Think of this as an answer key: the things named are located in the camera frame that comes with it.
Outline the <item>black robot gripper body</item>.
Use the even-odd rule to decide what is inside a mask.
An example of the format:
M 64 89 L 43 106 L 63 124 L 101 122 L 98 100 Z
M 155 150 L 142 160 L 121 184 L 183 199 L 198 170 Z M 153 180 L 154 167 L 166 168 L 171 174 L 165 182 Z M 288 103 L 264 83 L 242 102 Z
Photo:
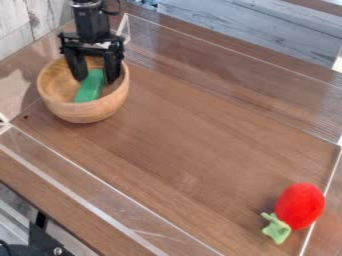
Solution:
M 75 18 L 75 32 L 60 32 L 60 52 L 79 51 L 86 44 L 109 43 L 113 52 L 125 52 L 125 38 L 111 32 L 110 17 L 122 11 L 121 0 L 114 0 L 117 9 L 109 8 L 107 0 L 70 0 Z

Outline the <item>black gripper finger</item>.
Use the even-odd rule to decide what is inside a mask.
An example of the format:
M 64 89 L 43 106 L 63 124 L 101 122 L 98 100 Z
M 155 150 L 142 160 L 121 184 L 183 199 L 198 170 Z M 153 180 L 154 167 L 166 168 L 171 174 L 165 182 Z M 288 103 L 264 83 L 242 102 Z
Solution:
M 64 56 L 74 78 L 83 81 L 89 76 L 86 57 L 76 50 L 66 49 Z
M 105 74 L 109 84 L 114 83 L 121 76 L 123 54 L 109 51 L 105 54 Z

